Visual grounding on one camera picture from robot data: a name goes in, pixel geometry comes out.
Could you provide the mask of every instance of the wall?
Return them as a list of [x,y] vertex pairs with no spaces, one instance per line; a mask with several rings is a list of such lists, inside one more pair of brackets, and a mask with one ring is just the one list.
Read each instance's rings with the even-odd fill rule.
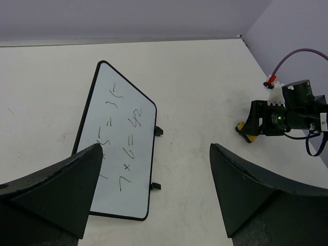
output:
[[272,0],[11,0],[0,42],[84,38],[209,38],[243,34]]
[[[251,53],[268,75],[289,52],[313,48],[328,54],[328,1],[274,0],[244,36]],[[279,69],[277,80],[310,79],[315,95],[328,96],[328,62],[312,53],[298,53]],[[321,138],[313,139],[318,148]],[[328,166],[328,148],[321,158]]]

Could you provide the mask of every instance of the whiteboard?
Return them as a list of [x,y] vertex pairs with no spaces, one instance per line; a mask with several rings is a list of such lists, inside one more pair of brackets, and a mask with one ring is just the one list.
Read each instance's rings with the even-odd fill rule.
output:
[[90,214],[146,219],[156,115],[155,103],[98,63],[73,149],[99,143],[104,153]]

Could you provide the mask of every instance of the table surface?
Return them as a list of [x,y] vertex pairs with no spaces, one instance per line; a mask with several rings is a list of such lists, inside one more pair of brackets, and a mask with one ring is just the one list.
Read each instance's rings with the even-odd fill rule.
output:
[[[211,143],[288,178],[328,188],[328,169],[304,141],[234,127],[265,75],[239,39],[0,48],[0,183],[70,156],[96,64],[111,63],[158,108],[151,193],[144,222],[89,216],[79,245],[232,245],[210,169]],[[303,136],[293,131],[294,136]]]

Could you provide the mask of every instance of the whiteboard black frame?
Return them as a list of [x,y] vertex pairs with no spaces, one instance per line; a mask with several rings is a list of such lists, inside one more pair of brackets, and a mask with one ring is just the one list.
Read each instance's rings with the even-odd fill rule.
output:
[[72,155],[76,154],[76,152],[77,152],[77,148],[78,148],[80,138],[81,138],[81,134],[82,134],[83,127],[84,127],[84,123],[85,123],[85,120],[86,120],[86,117],[87,117],[87,114],[88,114],[88,109],[89,109],[89,105],[90,105],[90,102],[91,102],[93,90],[94,90],[94,87],[96,85],[99,70],[100,70],[100,67],[101,67],[102,64],[106,64],[109,67],[111,67],[118,75],[120,75],[126,82],[128,82],[130,85],[132,85],[134,89],[136,89],[141,95],[143,95],[149,102],[151,102],[154,105],[154,107],[155,107],[154,137],[153,137],[153,147],[152,147],[152,158],[151,158],[151,164],[150,164],[148,206],[147,206],[147,213],[146,213],[145,217],[144,218],[136,218],[136,217],[130,217],[130,216],[122,216],[122,215],[116,215],[116,214],[106,214],[106,213],[93,212],[93,211],[90,211],[89,214],[90,215],[95,215],[95,216],[102,216],[102,217],[111,217],[111,218],[119,218],[119,219],[144,221],[144,220],[147,219],[148,214],[149,214],[150,191],[151,191],[150,185],[151,185],[152,171],[153,171],[155,127],[156,127],[156,120],[157,120],[157,106],[149,97],[147,97],[141,90],[139,90],[134,84],[132,84],[127,78],[125,78],[119,71],[117,71],[111,64],[109,64],[105,60],[101,60],[97,64],[96,71],[94,73],[94,76],[93,76],[93,79],[92,79],[92,84],[91,84],[90,91],[89,91],[89,94],[88,94],[87,102],[86,102],[85,108],[83,110],[82,119],[81,119],[81,122],[80,122],[80,125],[79,125],[79,128],[78,128],[78,131],[77,131],[77,136],[76,136],[76,139],[75,139]]

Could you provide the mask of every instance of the purple cable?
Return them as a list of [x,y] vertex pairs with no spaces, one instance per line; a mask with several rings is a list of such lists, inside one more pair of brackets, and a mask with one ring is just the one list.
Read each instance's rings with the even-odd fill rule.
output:
[[276,75],[278,69],[280,68],[280,66],[289,58],[291,57],[292,55],[294,55],[295,53],[298,53],[298,52],[301,52],[301,51],[307,51],[307,52],[312,52],[312,53],[315,53],[315,54],[318,54],[320,55],[322,58],[328,60],[328,56],[323,54],[322,52],[318,51],[318,50],[314,50],[314,49],[307,49],[307,48],[303,48],[303,49],[298,49],[298,50],[294,50],[293,52],[289,53],[287,56],[285,56],[281,62],[279,62],[279,64],[276,66],[275,70],[273,70],[273,73],[272,73],[272,77]]

